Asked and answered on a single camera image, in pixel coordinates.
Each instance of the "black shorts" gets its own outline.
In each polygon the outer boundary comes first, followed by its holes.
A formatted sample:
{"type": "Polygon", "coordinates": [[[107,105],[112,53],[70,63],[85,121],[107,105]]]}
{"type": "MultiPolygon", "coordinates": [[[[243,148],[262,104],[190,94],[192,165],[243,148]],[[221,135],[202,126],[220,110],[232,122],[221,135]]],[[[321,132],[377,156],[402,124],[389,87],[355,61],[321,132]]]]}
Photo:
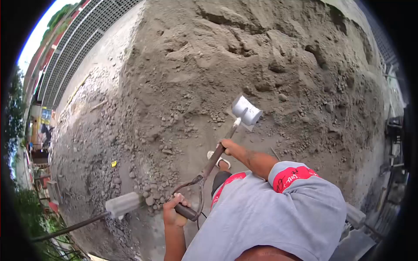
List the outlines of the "black shorts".
{"type": "Polygon", "coordinates": [[[218,173],[216,173],[215,179],[213,180],[213,185],[212,185],[212,198],[213,195],[215,194],[215,191],[229,178],[231,177],[232,174],[231,172],[228,171],[218,171],[218,173]]]}

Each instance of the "man's left hand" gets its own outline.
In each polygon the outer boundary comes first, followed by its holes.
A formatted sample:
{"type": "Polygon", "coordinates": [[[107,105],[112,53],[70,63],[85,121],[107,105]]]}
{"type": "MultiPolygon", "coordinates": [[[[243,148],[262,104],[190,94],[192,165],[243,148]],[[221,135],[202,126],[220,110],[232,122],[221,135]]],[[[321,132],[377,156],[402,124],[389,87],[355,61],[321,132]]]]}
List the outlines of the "man's left hand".
{"type": "Polygon", "coordinates": [[[191,203],[184,199],[180,193],[175,193],[174,198],[163,205],[163,218],[165,226],[185,226],[187,218],[178,214],[174,209],[177,204],[181,203],[183,206],[191,207],[191,203]]]}

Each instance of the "foot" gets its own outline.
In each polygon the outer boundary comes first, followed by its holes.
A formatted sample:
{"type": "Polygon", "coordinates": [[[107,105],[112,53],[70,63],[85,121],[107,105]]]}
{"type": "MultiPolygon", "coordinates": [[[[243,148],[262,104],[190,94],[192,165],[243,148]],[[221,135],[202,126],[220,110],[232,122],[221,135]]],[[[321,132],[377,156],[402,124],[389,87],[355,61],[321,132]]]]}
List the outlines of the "foot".
{"type": "MultiPolygon", "coordinates": [[[[213,152],[214,152],[213,150],[208,151],[208,154],[207,154],[208,159],[212,157],[213,152]]],[[[224,160],[222,157],[220,157],[218,159],[218,162],[216,162],[216,166],[218,166],[219,170],[221,171],[223,170],[228,171],[228,169],[231,168],[231,163],[227,160],[224,160]]]]}
{"type": "Polygon", "coordinates": [[[229,172],[229,165],[225,162],[225,160],[220,160],[218,162],[219,170],[220,171],[228,171],[229,172]]]}

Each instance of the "shovel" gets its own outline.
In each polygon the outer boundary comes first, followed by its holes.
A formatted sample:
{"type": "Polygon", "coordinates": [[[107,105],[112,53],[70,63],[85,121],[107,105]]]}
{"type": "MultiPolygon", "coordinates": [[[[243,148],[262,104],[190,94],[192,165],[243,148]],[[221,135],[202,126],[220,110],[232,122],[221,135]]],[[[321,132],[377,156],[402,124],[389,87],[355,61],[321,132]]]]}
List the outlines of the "shovel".
{"type": "MultiPolygon", "coordinates": [[[[231,139],[235,131],[237,130],[237,127],[240,124],[243,124],[248,129],[252,129],[254,127],[254,124],[260,118],[263,111],[257,109],[244,96],[239,95],[232,103],[230,113],[232,113],[232,115],[236,117],[236,120],[234,124],[232,125],[231,129],[228,131],[227,135],[225,136],[225,139],[231,139]]],[[[196,221],[199,218],[200,214],[202,213],[203,203],[204,203],[203,186],[207,178],[209,177],[210,172],[215,167],[216,162],[218,162],[218,159],[221,157],[224,151],[225,151],[225,147],[222,146],[222,144],[219,144],[219,146],[216,148],[215,152],[210,157],[210,159],[206,163],[206,166],[199,173],[199,175],[197,175],[192,181],[181,184],[175,188],[173,195],[174,193],[178,192],[180,189],[184,187],[194,185],[194,184],[199,185],[199,206],[197,208],[197,211],[189,207],[183,206],[180,203],[180,204],[177,204],[177,206],[174,208],[177,213],[179,213],[180,215],[186,217],[187,219],[191,221],[196,221]]]]}

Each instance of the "shovel grip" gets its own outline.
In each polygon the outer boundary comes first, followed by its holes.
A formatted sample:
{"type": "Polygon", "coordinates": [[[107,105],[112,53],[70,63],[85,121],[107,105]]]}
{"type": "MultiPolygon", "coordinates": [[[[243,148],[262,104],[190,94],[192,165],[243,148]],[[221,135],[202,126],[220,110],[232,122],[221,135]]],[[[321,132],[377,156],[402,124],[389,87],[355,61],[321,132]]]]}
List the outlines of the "shovel grip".
{"type": "Polygon", "coordinates": [[[174,209],[176,210],[177,213],[179,213],[180,215],[182,215],[183,217],[191,221],[196,221],[196,219],[198,218],[196,211],[194,211],[193,209],[189,207],[183,206],[180,203],[177,204],[177,206],[175,206],[174,209]]]}

